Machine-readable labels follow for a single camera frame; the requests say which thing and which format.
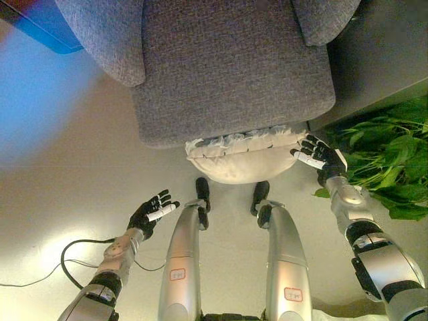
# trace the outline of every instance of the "gray fabric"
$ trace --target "gray fabric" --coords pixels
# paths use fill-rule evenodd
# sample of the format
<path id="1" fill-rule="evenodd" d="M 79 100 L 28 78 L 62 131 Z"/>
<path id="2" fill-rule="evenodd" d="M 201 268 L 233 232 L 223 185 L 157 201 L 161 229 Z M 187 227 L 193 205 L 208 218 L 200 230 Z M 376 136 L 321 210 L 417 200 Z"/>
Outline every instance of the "gray fabric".
<path id="1" fill-rule="evenodd" d="M 144 82 L 143 0 L 56 0 L 80 43 L 125 86 Z"/>
<path id="2" fill-rule="evenodd" d="M 291 3 L 279 2 L 145 0 L 146 82 L 132 89 L 145 144 L 301 122 L 333 106 L 326 48 L 305 46 Z"/>
<path id="3" fill-rule="evenodd" d="M 345 28 L 360 0 L 292 0 L 306 45 L 326 45 Z"/>

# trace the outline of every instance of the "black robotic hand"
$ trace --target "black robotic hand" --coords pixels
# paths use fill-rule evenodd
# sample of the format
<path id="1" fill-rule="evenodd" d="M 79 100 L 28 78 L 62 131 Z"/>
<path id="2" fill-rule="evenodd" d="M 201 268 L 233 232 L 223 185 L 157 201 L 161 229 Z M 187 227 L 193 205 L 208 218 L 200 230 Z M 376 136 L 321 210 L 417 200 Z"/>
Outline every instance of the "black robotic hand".
<path id="1" fill-rule="evenodd" d="M 346 175 L 348 164 L 340 150 L 330 148 L 315 136 L 308 135 L 300 150 L 292 149 L 290 152 L 299 161 L 318 169 L 318 182 L 322 186 L 331 177 Z"/>
<path id="2" fill-rule="evenodd" d="M 157 221 L 162 216 L 174 211 L 180 206 L 180 203 L 175 201 L 169 201 L 171 195 L 169 191 L 165 189 L 158 195 L 155 195 L 147 202 L 144 202 L 131 216 L 128 224 L 128 229 L 133 227 L 142 230 L 144 239 L 148 239 L 153 234 L 153 228 Z"/>

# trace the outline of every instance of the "label sticker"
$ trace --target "label sticker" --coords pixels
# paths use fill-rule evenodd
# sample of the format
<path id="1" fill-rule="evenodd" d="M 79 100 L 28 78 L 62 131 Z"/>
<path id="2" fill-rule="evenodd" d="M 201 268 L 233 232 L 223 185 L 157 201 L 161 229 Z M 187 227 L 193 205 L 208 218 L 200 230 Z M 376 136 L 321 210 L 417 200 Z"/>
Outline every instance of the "label sticker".
<path id="1" fill-rule="evenodd" d="M 186 278 L 185 269 L 172 270 L 171 273 L 169 274 L 170 281 L 182 280 L 184 278 Z"/>
<path id="2" fill-rule="evenodd" d="M 303 295 L 301 289 L 285 288 L 284 296 L 288 301 L 301 302 L 303 301 Z"/>

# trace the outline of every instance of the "chair armrest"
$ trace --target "chair armrest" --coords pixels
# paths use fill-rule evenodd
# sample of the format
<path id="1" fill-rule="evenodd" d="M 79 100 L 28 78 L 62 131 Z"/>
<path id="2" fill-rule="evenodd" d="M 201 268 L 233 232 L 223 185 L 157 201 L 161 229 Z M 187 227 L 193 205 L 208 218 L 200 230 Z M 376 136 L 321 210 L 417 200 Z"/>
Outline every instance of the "chair armrest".
<path id="1" fill-rule="evenodd" d="M 360 0 L 292 0 L 306 45 L 326 45 L 345 28 Z"/>
<path id="2" fill-rule="evenodd" d="M 125 86 L 145 79 L 143 0 L 56 0 L 62 15 L 101 68 Z"/>

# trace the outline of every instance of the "pillow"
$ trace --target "pillow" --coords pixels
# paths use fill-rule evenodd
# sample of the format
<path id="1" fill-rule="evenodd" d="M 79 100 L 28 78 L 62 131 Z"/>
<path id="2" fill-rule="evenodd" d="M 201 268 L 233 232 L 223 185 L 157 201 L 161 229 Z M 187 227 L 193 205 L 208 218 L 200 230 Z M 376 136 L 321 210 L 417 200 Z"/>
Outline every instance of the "pillow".
<path id="1" fill-rule="evenodd" d="M 187 159 L 213 181 L 245 184 L 266 181 L 289 169 L 296 161 L 290 154 L 299 148 L 303 131 L 288 126 L 230 134 L 211 140 L 186 142 Z"/>

